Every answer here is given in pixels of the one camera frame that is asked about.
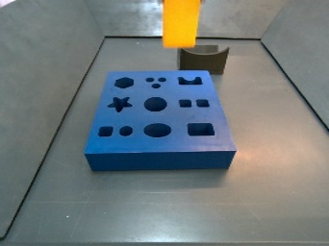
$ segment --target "blue shape sorter block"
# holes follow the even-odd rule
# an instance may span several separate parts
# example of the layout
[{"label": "blue shape sorter block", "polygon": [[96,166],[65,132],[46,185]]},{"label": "blue shape sorter block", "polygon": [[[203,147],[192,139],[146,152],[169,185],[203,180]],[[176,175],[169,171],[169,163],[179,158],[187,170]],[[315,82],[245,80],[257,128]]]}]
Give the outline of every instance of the blue shape sorter block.
[{"label": "blue shape sorter block", "polygon": [[109,74],[85,149],[94,171],[229,168],[236,152],[208,71]]}]

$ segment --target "gray wall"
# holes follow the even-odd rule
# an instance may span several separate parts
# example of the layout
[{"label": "gray wall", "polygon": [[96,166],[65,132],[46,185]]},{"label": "gray wall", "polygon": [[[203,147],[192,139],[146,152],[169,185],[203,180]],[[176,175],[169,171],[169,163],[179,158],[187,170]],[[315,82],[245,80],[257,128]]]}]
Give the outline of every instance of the gray wall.
[{"label": "gray wall", "polygon": [[[207,0],[200,37],[261,38],[288,0]],[[109,37],[161,37],[161,0],[86,0]]]},{"label": "gray wall", "polygon": [[84,0],[18,0],[0,23],[3,237],[105,37]]},{"label": "gray wall", "polygon": [[329,128],[329,1],[291,1],[263,42]]}]

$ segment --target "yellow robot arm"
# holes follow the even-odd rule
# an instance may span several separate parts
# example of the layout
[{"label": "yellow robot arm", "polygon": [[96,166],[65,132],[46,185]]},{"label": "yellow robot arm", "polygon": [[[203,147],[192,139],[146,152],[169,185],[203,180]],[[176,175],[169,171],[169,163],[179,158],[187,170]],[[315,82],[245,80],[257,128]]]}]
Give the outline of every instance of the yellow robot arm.
[{"label": "yellow robot arm", "polygon": [[164,1],[164,46],[168,48],[195,47],[201,0]]}]

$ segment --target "table surface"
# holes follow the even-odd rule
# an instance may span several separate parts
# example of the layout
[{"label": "table surface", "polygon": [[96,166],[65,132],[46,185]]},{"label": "table surface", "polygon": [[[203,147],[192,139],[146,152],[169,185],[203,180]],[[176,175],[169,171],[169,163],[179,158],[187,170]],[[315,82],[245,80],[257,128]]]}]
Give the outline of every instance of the table surface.
[{"label": "table surface", "polygon": [[161,39],[109,38],[5,243],[329,242],[328,132],[260,41],[213,76],[239,152],[229,170],[90,170],[84,147],[109,71],[176,70]]}]

